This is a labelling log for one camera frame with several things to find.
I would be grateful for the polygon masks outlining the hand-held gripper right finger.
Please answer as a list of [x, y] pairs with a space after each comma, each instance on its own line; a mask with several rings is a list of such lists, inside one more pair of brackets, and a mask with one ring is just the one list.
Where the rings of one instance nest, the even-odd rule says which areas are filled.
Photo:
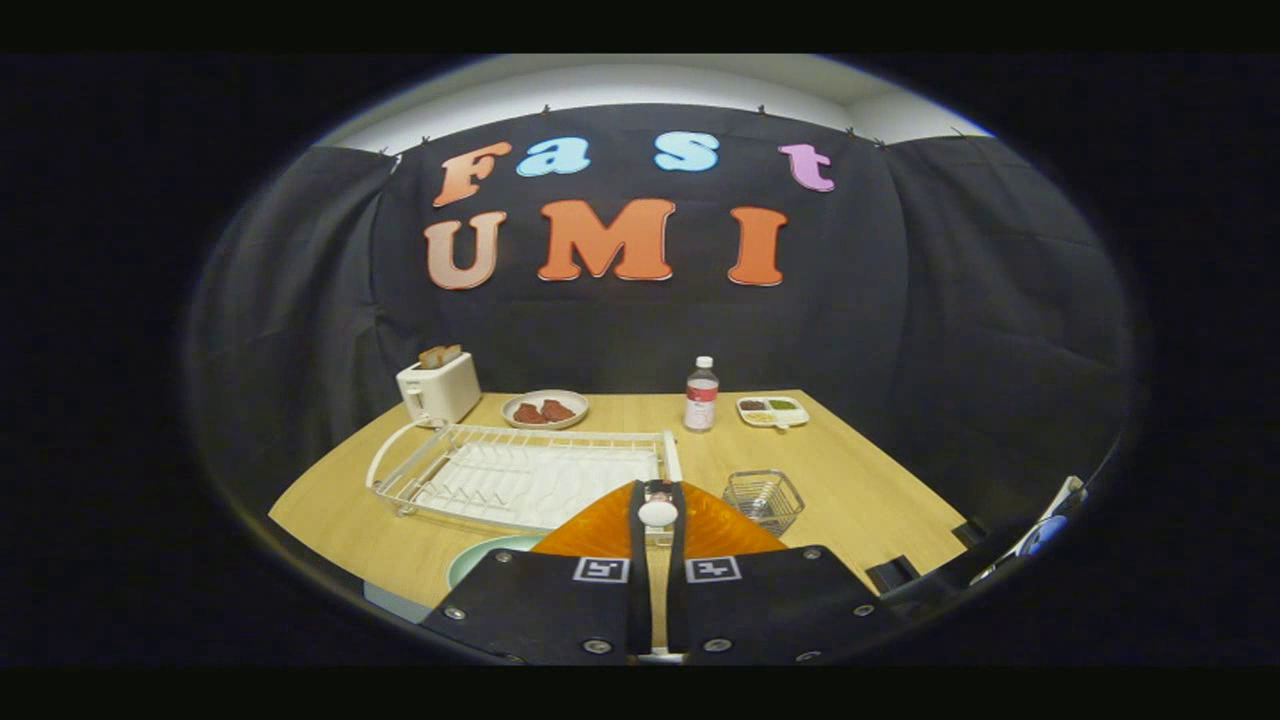
[[675, 486], [667, 641], [689, 665], [838, 664], [906, 620], [822, 544], [787, 547], [719, 497]]

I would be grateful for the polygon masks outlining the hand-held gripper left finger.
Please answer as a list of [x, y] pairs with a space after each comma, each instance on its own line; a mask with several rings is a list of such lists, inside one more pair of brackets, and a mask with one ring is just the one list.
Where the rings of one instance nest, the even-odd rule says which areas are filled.
[[486, 551], [421, 623], [508, 664], [625, 665], [652, 647], [645, 486], [590, 503], [531, 550]]

